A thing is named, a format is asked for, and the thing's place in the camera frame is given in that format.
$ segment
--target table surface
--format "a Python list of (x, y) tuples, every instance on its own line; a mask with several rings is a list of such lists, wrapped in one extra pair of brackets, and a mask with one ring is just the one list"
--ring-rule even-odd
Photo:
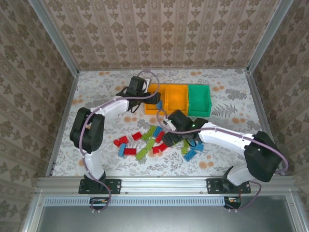
[[(244, 69), (204, 70), (153, 70), (161, 83), (202, 84), (211, 90), (212, 109), (210, 122), (230, 130), (256, 133), (261, 129)], [(81, 107), (92, 108), (107, 102), (122, 88), (128, 86), (132, 71), (87, 71), (79, 73), (77, 89), (70, 108), (64, 135), (53, 175), (83, 175), (81, 154), (70, 141), (69, 135), (77, 111)], [(119, 148), (114, 139), (126, 135), (128, 147), (137, 151), (146, 146), (142, 140), (134, 141), (132, 134), (146, 133), (150, 125), (158, 126), (155, 115), (145, 115), (144, 105), (134, 114), (126, 112), (118, 118), (105, 122), (104, 138), (99, 149), (102, 166), (108, 176), (207, 176), (223, 175), (232, 165), (244, 162), (244, 156), (218, 145), (204, 144), (203, 152), (189, 162), (183, 159), (178, 143), (163, 153), (150, 151), (142, 160), (133, 156), (118, 157)]]

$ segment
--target orange bin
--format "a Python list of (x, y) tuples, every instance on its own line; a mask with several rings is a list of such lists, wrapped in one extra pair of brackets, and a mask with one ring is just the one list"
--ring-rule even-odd
[[(148, 92), (154, 93), (157, 84), (151, 84)], [(189, 88), (188, 85), (169, 85), (160, 84), (159, 92), (161, 93), (162, 108), (167, 114), (173, 113), (175, 110), (181, 110), (185, 115), (189, 111)], [(156, 115), (158, 112), (156, 105), (145, 104), (146, 115)]]

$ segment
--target lego brick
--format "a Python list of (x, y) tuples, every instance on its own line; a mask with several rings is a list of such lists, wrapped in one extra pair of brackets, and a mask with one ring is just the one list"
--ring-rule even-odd
[(125, 148), (124, 154), (126, 156), (134, 156), (136, 155), (136, 148)]
[(162, 144), (159, 146), (159, 149), (160, 149), (161, 151), (165, 151), (167, 148), (168, 148), (168, 146), (166, 146), (165, 143), (162, 143)]
[(158, 110), (162, 110), (162, 107), (163, 107), (163, 102), (162, 102), (162, 100), (161, 100), (161, 101), (159, 101), (159, 103), (156, 105), (156, 108), (157, 108)]
[(118, 152), (118, 156), (119, 157), (123, 157), (124, 156), (125, 147), (126, 147), (126, 144), (121, 144), (120, 145), (120, 150)]
[(164, 131), (161, 131), (158, 137), (155, 139), (156, 143), (160, 143), (162, 141), (163, 136), (165, 135)]
[(141, 137), (141, 139), (142, 140), (144, 140), (145, 142), (147, 142), (148, 141), (148, 139), (149, 139), (149, 135), (148, 134), (143, 134), (143, 136)]
[(121, 144), (121, 142), (120, 142), (119, 140), (117, 140), (117, 139), (115, 139), (113, 143), (114, 143), (117, 147), (119, 147), (120, 144)]
[(132, 138), (134, 139), (134, 141), (141, 139), (141, 137), (142, 137), (142, 134), (140, 132), (137, 132), (136, 134), (132, 135)]
[(147, 134), (149, 135), (149, 137), (153, 135), (153, 133), (155, 132), (155, 129), (156, 129), (156, 126), (154, 126), (154, 125), (151, 125), (151, 126), (150, 126), (150, 128), (149, 128), (149, 130), (148, 130), (148, 132), (147, 132)]
[(197, 153), (194, 150), (189, 151), (183, 158), (188, 162), (192, 159)]
[(181, 148), (182, 154), (183, 155), (187, 154), (188, 153), (188, 149), (189, 149), (188, 147), (182, 147)]
[(129, 143), (129, 140), (127, 139), (126, 136), (124, 136), (124, 137), (121, 137), (121, 138), (119, 139), (119, 142), (121, 142), (122, 144), (128, 144), (128, 143)]
[(159, 147), (158, 147), (158, 146), (153, 146), (153, 153), (154, 153), (154, 154), (157, 154), (157, 153), (159, 153), (159, 152), (160, 152)]
[(196, 150), (196, 151), (203, 151), (204, 145), (203, 144), (197, 144), (196, 146), (192, 146), (191, 150)]
[(158, 137), (158, 135), (161, 133), (162, 130), (163, 130), (162, 127), (157, 127), (154, 131), (153, 137), (154, 138)]
[(141, 160), (147, 153), (148, 151), (145, 148), (143, 148), (142, 150), (140, 150), (139, 153), (137, 153), (136, 158), (138, 160)]
[(183, 147), (190, 147), (190, 144), (184, 139), (183, 140)]
[(155, 140), (154, 140), (154, 139), (150, 139), (149, 142), (147, 143), (145, 149), (146, 149), (147, 151), (150, 151), (151, 148), (153, 148), (154, 144), (155, 144)]

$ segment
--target purple cable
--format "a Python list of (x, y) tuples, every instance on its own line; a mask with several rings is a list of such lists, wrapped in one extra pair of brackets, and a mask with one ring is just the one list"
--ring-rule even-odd
[[(205, 128), (200, 128), (200, 129), (195, 129), (195, 130), (188, 130), (188, 131), (172, 131), (170, 129), (167, 129), (160, 121), (159, 121), (159, 113), (163, 111), (165, 113), (165, 116), (167, 118), (167, 113), (164, 111), (164, 110), (158, 110), (157, 114), (156, 114), (156, 117), (157, 117), (157, 121), (158, 123), (160, 124), (160, 126), (162, 128), (164, 128), (165, 130), (167, 130), (168, 132), (171, 132), (171, 133), (174, 133), (174, 134), (188, 134), (188, 133), (193, 133), (193, 132), (200, 132), (200, 131), (213, 131), (215, 130), (214, 128), (212, 127), (205, 127)], [(279, 151), (273, 149), (272, 147), (264, 144), (264, 143), (261, 143), (259, 141), (256, 141), (256, 140), (253, 140), (251, 138), (248, 138), (248, 137), (243, 137), (242, 135), (239, 135), (237, 133), (233, 133), (233, 132), (230, 132), (230, 131), (227, 131), (227, 130), (223, 130), (223, 129), (216, 129), (216, 131), (220, 131), (220, 132), (223, 132), (225, 134), (229, 134), (229, 135), (232, 135), (232, 136), (235, 136), (235, 137), (238, 137), (238, 138), (241, 138), (241, 139), (245, 139), (245, 140), (248, 140), (252, 143), (255, 143), (255, 144), (258, 144), (262, 147), (265, 147), (267, 148), (268, 150), (276, 153), (278, 156), (280, 156), (280, 158), (283, 160), (285, 166), (282, 170), (278, 170), (275, 172), (275, 174), (279, 174), (279, 173), (282, 173), (282, 172), (285, 172), (286, 170), (288, 170), (288, 167), (289, 167), (289, 163), (288, 163), (288, 160), (283, 156), (283, 154), (281, 154)]]
[(251, 204), (254, 202), (254, 200), (258, 197), (258, 195), (260, 194), (260, 192), (261, 192), (261, 190), (262, 190), (262, 185), (261, 185), (260, 183), (258, 183), (258, 182), (252, 181), (252, 180), (250, 180), (249, 182), (258, 185), (258, 186), (259, 186), (259, 190), (256, 192), (256, 195), (253, 197), (253, 199), (252, 199), (248, 204), (246, 204), (245, 206), (243, 206), (243, 207), (241, 207), (241, 208), (238, 208), (238, 209), (235, 209), (233, 206), (231, 206), (231, 205), (229, 205), (229, 204), (226, 204), (226, 203), (225, 203), (225, 205), (227, 205), (227, 206), (230, 207), (231, 209), (235, 209), (235, 211), (236, 211), (236, 210), (237, 210), (237, 211), (238, 211), (238, 210), (243, 210), (243, 209), (247, 208), (249, 205), (251, 205)]
[(84, 136), (85, 128), (86, 128), (86, 125), (88, 124), (90, 118), (92, 117), (92, 115), (94, 115), (97, 111), (99, 111), (100, 109), (102, 109), (102, 108), (108, 106), (109, 104), (111, 104), (111, 103), (114, 102), (114, 101), (132, 100), (132, 99), (141, 99), (141, 100), (142, 100), (142, 99), (147, 99), (147, 98), (153, 97), (153, 96), (159, 91), (159, 88), (160, 88), (159, 78), (158, 78), (158, 76), (157, 76), (156, 74), (154, 74), (152, 71), (148, 71), (148, 70), (140, 71), (139, 74), (138, 74), (137, 76), (139, 76), (141, 73), (150, 73), (150, 74), (152, 74), (152, 75), (157, 79), (158, 87), (157, 87), (156, 91), (155, 91), (153, 94), (151, 94), (150, 96), (147, 96), (147, 97), (120, 97), (120, 98), (117, 98), (117, 99), (111, 99), (110, 101), (108, 101), (108, 102), (106, 102), (106, 103), (104, 103), (104, 104), (98, 106), (97, 109), (95, 109), (94, 111), (92, 111), (92, 112), (90, 113), (90, 115), (86, 118), (85, 123), (84, 123), (84, 125), (83, 125), (83, 127), (82, 127), (81, 136), (80, 136), (80, 139), (79, 139), (79, 150), (80, 150), (81, 154), (83, 155), (84, 167), (85, 167), (87, 173), (89, 174), (89, 176), (90, 176), (94, 181), (98, 182), (99, 184), (103, 185), (104, 188), (106, 188), (106, 190), (108, 191), (108, 195), (109, 195), (109, 199), (108, 199), (108, 201), (106, 202), (106, 205), (105, 205), (102, 209), (100, 209), (101, 211), (104, 210), (104, 209), (106, 209), (106, 207), (107, 207), (107, 206), (109, 205), (109, 203), (111, 202), (112, 193), (111, 193), (110, 189), (106, 186), (106, 184), (104, 184), (102, 181), (99, 181), (98, 179), (96, 179), (96, 178), (91, 174), (90, 170), (89, 170), (88, 167), (87, 167), (87, 164), (86, 164), (86, 162), (85, 162), (85, 155), (86, 155), (86, 153), (83, 151), (83, 146), (82, 146), (82, 141), (83, 141), (83, 136)]

